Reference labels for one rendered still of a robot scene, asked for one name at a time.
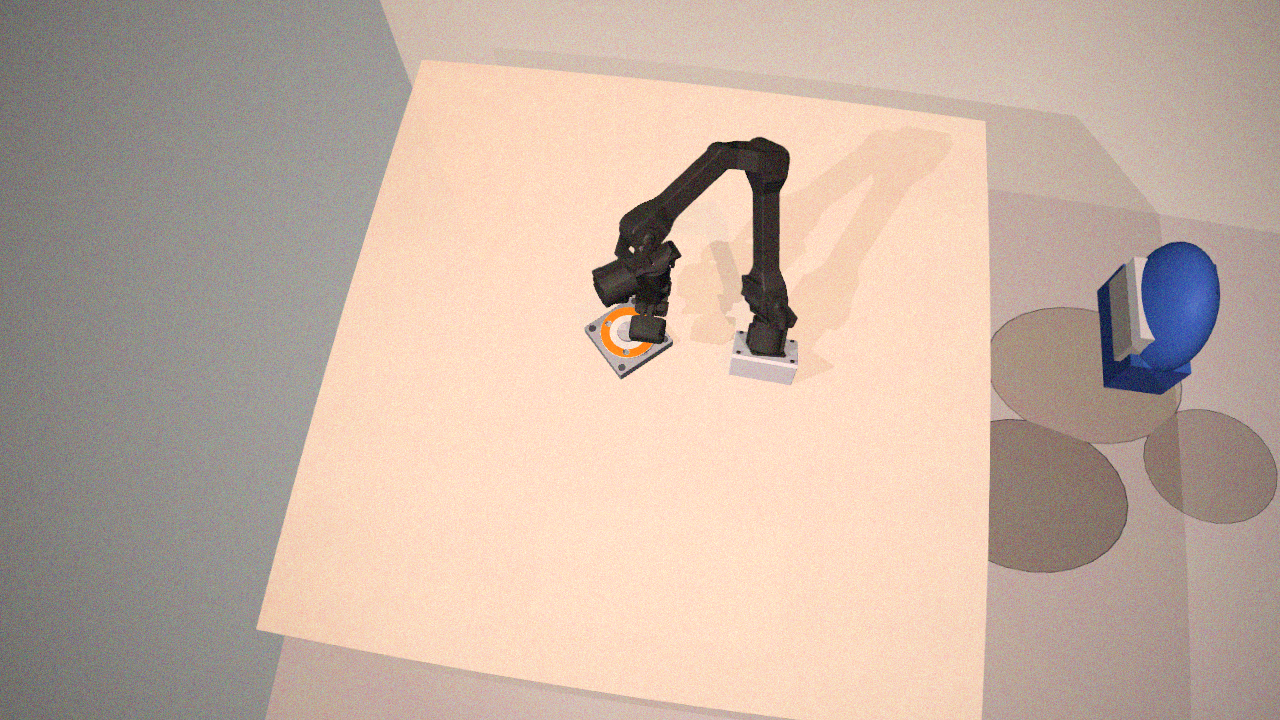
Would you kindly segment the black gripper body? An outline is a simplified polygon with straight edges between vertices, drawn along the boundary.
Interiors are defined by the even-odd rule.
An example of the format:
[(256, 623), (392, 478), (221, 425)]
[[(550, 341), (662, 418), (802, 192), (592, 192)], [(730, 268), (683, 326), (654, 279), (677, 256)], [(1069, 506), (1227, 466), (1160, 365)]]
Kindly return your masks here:
[[(669, 279), (666, 284), (659, 288), (646, 288), (643, 284), (637, 284), (641, 297), (635, 300), (643, 301), (640, 315), (631, 316), (628, 338), (637, 342), (646, 342), (660, 345), (664, 342), (666, 337), (666, 319), (660, 316), (653, 316), (653, 314), (662, 315), (668, 304), (669, 296)], [(646, 314), (646, 316), (645, 316)]]

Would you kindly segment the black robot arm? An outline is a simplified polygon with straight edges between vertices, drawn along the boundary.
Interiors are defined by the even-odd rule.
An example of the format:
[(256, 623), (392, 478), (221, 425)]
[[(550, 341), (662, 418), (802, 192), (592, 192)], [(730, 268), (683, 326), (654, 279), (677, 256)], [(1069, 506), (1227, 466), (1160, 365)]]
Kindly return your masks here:
[(780, 190), (788, 167), (788, 150), (762, 136), (710, 143), (655, 199), (621, 218), (614, 249), (618, 259), (593, 269), (593, 286), (602, 304), (611, 307), (628, 304), (634, 295), (641, 297), (637, 284), (652, 290), (666, 284), (669, 263), (682, 258), (673, 240), (663, 242), (675, 220), (726, 170), (745, 170), (753, 188), (753, 266), (742, 274), (741, 293), (756, 314), (746, 345), (755, 356), (786, 357), (787, 332), (797, 322), (780, 272)]

